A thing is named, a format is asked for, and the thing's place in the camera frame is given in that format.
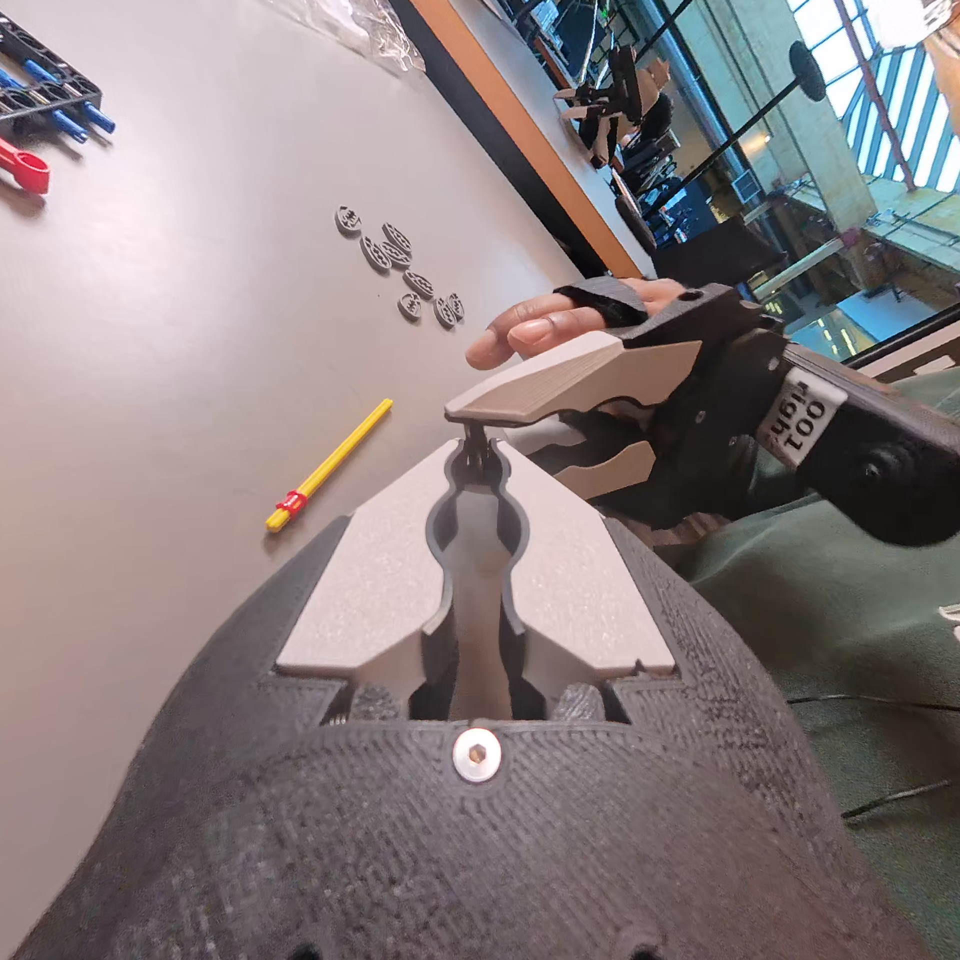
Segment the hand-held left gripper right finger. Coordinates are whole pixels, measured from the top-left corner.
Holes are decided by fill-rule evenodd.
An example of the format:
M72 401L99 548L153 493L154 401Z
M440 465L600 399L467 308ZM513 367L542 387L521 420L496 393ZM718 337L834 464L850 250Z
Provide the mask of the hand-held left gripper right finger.
M676 659L605 517L508 442L490 444L509 553L499 653L513 719L548 719L572 685L673 676Z

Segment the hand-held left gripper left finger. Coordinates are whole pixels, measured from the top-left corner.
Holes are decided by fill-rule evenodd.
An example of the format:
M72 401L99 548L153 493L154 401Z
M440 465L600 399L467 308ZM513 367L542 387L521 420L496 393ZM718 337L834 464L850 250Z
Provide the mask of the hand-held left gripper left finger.
M409 716L449 716L459 648L445 549L457 531L453 440L348 518L274 662L297 679L388 690Z

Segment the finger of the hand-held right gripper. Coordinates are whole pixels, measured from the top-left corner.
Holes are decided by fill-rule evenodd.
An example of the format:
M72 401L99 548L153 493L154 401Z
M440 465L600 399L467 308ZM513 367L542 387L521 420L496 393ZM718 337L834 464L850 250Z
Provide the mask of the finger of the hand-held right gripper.
M612 333L588 332L486 378L447 402L444 415L456 424L517 427L607 402L659 406L690 376L701 349L700 341L629 347Z
M557 473L557 482L583 500L603 498L645 483L656 453L647 440L625 446L613 457L594 465L569 465Z

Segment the brown lego connector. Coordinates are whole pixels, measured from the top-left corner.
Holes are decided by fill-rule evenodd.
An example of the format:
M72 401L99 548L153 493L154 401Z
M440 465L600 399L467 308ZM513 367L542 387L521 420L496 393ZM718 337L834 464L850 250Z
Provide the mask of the brown lego connector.
M492 471L496 464L491 441L483 424L470 421L464 424L462 468L463 483L466 487L488 488L491 485Z

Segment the yellow lego axle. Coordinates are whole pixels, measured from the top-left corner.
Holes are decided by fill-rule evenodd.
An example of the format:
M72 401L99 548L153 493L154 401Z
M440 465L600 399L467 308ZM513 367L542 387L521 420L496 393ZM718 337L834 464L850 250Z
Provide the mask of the yellow lego axle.
M374 429L383 421L392 411L394 401L390 398L381 400L377 406L344 438L334 450L328 454L314 470L307 475L297 486L290 489L299 489L306 495L309 495L309 501L315 496L318 490L326 484L330 477L335 474L342 464L346 462L357 450L364 440L374 431ZM265 529L268 534L279 534L284 528L299 514L306 509L306 506L294 517L288 519L284 514L275 513L276 504L273 511L265 521Z

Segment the cluster of grey discs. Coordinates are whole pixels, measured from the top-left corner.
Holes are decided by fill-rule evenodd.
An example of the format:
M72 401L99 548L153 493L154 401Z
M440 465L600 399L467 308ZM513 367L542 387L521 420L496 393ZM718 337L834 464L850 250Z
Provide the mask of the cluster of grey discs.
M395 308L407 323L419 324L426 312L431 312L444 330L455 330L465 323L462 297L455 292L439 292L426 275L414 268L412 242L396 225L384 221L379 235L369 234L360 214L346 204L337 205L332 217L338 233L357 243L366 264L378 276L400 278L403 289Z

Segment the person's right hand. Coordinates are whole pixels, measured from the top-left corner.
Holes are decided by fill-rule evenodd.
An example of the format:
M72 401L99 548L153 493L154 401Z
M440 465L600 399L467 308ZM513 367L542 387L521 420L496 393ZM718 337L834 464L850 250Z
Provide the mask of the person's right hand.
M607 328L600 311L556 290L526 299L497 316L465 352L465 360L475 370L491 371L515 355L526 360Z

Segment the person's green sweatshirt torso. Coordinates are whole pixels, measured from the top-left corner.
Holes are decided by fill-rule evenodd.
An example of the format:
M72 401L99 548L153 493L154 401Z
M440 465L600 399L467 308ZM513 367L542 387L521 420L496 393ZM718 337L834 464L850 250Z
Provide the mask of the person's green sweatshirt torso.
M784 698L958 705L958 536L923 548L877 541L800 492L762 449L749 478L744 517L659 554L738 632ZM792 708L842 812L954 779L845 827L930 951L958 958L958 714L864 702Z

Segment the black and tan device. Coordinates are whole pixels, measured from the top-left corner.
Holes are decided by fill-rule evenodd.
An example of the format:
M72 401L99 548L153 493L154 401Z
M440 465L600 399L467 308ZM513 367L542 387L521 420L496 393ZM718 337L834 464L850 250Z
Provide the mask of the black and tan device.
M585 82L553 96L567 104L562 117L579 123L579 137L596 170L609 166L618 145L634 135L658 140L669 130L673 117L673 102L665 92L670 80L668 60L657 58L639 66L634 49L618 46L607 62L608 85Z

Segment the grey table with orange edge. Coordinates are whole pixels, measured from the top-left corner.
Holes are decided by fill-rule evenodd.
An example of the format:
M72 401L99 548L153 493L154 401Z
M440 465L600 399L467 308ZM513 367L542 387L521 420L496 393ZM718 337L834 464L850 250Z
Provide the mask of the grey table with orange edge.
M499 7L391 6L427 79L581 273L654 279L651 256L619 213L606 174L592 166L553 100L554 85Z

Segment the clear plastic bag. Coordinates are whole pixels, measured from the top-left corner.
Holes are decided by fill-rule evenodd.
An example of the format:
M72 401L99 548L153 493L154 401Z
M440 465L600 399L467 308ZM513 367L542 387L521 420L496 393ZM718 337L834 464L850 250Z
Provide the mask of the clear plastic bag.
M426 74L424 58L389 1L266 1L295 23L395 76Z

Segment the black stanchion post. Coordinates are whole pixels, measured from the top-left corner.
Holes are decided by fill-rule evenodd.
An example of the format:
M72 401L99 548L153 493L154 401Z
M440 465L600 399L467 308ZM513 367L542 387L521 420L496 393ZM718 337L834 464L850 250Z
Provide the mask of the black stanchion post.
M804 97L813 103L819 103L825 99L827 91L826 81L824 80L822 69L810 48L802 41L795 41L789 48L788 59L793 73L793 79L759 110L751 115L743 125L734 130L731 135L693 168L678 184L670 188L663 197L663 206L670 204L678 194L691 186L702 174L711 168L714 162L719 160L727 150L738 144L742 137L765 119L768 114L771 114L777 109L795 90L801 90Z

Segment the black lego frame assembly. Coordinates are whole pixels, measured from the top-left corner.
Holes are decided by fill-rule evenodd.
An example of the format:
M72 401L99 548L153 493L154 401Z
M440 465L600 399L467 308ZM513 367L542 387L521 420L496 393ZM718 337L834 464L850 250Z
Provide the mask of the black lego frame assembly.
M102 110L101 88L5 12L1 57L2 173L27 194L43 197L49 166L15 139L49 128L82 145L92 131L113 135L116 123Z

